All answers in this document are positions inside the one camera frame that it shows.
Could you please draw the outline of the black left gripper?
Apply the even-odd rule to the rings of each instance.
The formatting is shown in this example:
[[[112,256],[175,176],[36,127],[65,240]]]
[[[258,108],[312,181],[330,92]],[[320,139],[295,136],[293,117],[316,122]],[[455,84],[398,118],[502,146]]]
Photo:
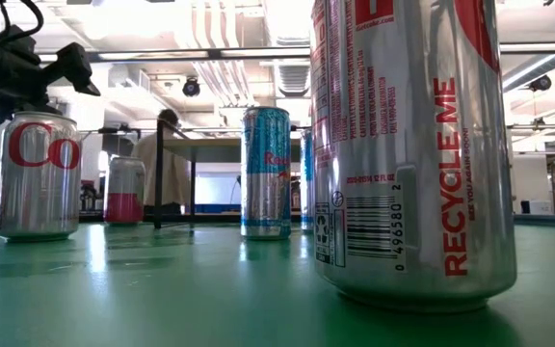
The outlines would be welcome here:
[[[34,43],[28,37],[0,41],[0,125],[12,118],[15,104],[46,104],[47,86],[61,78],[78,93],[100,95],[91,80],[93,71],[82,45],[66,45],[56,53],[54,63],[41,68],[33,52]]]

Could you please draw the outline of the silver Diet Coke can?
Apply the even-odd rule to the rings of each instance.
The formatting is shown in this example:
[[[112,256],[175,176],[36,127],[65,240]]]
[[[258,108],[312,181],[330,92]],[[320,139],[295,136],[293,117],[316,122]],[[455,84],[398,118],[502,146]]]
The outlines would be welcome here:
[[[315,263],[359,302],[463,312],[515,284],[495,0],[314,0]]]
[[[0,237],[65,240],[79,224],[82,142],[77,123],[18,112],[2,135]]]

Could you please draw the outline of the red white Spindrift can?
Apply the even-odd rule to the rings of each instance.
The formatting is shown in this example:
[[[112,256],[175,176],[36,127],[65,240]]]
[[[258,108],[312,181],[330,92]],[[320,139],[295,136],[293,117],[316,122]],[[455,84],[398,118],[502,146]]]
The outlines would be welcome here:
[[[107,174],[104,221],[135,225],[144,218],[145,165],[135,157],[114,157]]]

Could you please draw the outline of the person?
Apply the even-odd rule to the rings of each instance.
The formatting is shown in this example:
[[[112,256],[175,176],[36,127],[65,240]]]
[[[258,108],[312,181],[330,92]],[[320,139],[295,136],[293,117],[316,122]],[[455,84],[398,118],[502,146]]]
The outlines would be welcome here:
[[[164,109],[158,114],[163,124],[163,140],[173,139],[173,131],[178,126],[178,116],[172,109]],[[140,159],[145,165],[145,214],[153,214],[155,210],[155,184],[157,182],[157,135],[155,132],[144,136],[133,146],[132,156]],[[190,199],[189,162],[184,158],[164,149],[162,156],[162,214],[181,213],[181,206],[187,205]]]

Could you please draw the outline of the black overhead light bar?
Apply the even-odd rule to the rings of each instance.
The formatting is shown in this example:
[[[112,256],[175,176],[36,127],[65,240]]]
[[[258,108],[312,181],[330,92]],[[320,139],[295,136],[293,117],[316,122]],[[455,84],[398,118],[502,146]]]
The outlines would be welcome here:
[[[501,42],[504,55],[555,54],[555,41]],[[266,46],[239,48],[159,49],[128,51],[89,51],[92,64],[136,64],[191,61],[303,60],[308,59],[309,46]]]

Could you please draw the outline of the blue storage bin row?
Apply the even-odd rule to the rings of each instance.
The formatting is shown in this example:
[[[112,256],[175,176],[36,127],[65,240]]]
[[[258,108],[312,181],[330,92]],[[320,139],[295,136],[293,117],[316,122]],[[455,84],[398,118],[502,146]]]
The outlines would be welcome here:
[[[225,214],[225,213],[241,213],[240,204],[223,204],[223,203],[201,203],[195,205],[196,214]]]

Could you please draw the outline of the green table mat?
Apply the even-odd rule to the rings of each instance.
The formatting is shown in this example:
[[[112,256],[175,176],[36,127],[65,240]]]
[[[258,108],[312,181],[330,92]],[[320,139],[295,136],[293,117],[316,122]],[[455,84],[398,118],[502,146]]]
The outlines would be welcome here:
[[[0,239],[0,347],[555,347],[555,227],[515,233],[515,286],[453,315],[346,299],[301,233],[85,225],[60,242]]]

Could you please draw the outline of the wooden shelf with black frame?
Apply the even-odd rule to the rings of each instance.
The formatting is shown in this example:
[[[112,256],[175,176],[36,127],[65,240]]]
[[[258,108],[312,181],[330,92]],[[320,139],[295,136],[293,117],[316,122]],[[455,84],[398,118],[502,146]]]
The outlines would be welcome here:
[[[219,139],[188,139],[182,131],[176,130],[174,131],[176,135],[180,135],[181,139],[174,138],[168,139],[166,141],[163,140],[161,131],[163,130],[163,124],[158,120],[157,121],[157,175],[156,179],[157,182],[155,184],[155,212],[153,214],[145,215],[145,221],[149,222],[152,221],[153,225],[156,229],[162,227],[162,218],[166,216],[170,216],[171,214],[167,214],[166,216],[162,214],[161,211],[161,203],[162,203],[162,156],[163,150],[166,149],[182,158],[190,162],[191,164],[191,171],[190,171],[190,199],[188,202],[188,206],[191,208],[191,212],[188,214],[190,216],[195,216],[195,205],[196,205],[196,164],[197,163],[204,163],[204,164],[240,164],[244,158],[244,154],[246,153],[244,145],[242,145],[242,140],[238,138],[219,138]],[[284,146],[278,146],[276,150],[274,150],[275,155],[277,154],[289,154],[291,163],[299,162],[301,160],[301,155],[299,151],[301,149],[301,145],[299,144],[299,139],[291,139],[291,136],[288,136],[285,143],[288,144],[288,149],[283,148]],[[287,207],[280,207],[277,209],[277,212],[281,214],[282,209],[286,213],[284,217],[286,218],[283,222],[271,222],[271,227],[281,227],[282,225],[288,226],[291,223],[297,223],[301,221],[301,216],[299,212],[292,213],[291,211],[291,203],[287,203]]]

